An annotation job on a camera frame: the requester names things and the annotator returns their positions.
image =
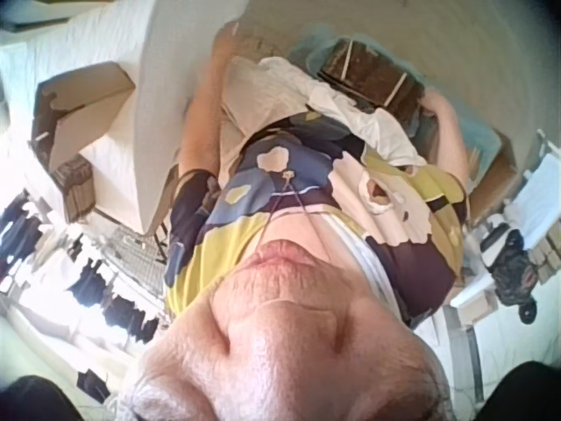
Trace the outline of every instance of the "hand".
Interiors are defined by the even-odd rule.
[[[427,88],[420,104],[427,111],[438,114],[443,111],[454,110],[454,107],[435,88]]]
[[[212,60],[226,65],[238,50],[238,28],[239,22],[232,21],[224,25],[214,38],[212,47]]]

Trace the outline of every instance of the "cardboard box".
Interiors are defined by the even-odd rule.
[[[499,211],[503,201],[512,198],[522,183],[522,175],[516,169],[510,139],[496,130],[495,132],[501,139],[501,150],[470,195],[471,225],[476,225],[482,219]]]
[[[31,144],[43,168],[53,172],[101,138],[134,89],[129,76],[112,61],[40,83]]]

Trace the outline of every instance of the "floor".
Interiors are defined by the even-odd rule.
[[[364,33],[477,109],[523,162],[536,129],[559,142],[558,29],[526,0],[251,0],[243,27],[285,54],[311,26]]]

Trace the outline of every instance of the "white cloth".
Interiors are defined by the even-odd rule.
[[[327,214],[324,214],[323,217],[357,260],[374,295],[386,305],[394,316],[401,320],[400,308],[395,299],[394,289],[376,253],[362,238],[349,230],[339,219]]]
[[[223,107],[244,140],[275,121],[306,112],[306,105],[349,127],[389,164],[426,165],[398,121],[387,111],[359,111],[348,96],[281,57],[263,59],[259,64],[238,57],[232,61],[224,85]],[[228,151],[226,164],[235,159],[242,146]]]
[[[525,249],[534,248],[561,217],[560,179],[559,158],[548,153],[512,202]]]

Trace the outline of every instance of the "white sheet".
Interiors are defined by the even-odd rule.
[[[35,89],[60,73],[117,62],[137,88],[109,132],[82,154],[94,167],[97,206],[146,232],[181,144],[195,71],[214,34],[241,16],[247,0],[119,0],[60,28],[0,49],[0,73],[11,111],[10,138],[21,168],[32,159]]]
[[[348,96],[281,57],[263,59],[259,65],[240,58],[232,61],[223,104],[246,137],[274,121],[307,111],[308,105],[346,125],[391,165],[426,165],[401,125],[387,111],[359,111]]]

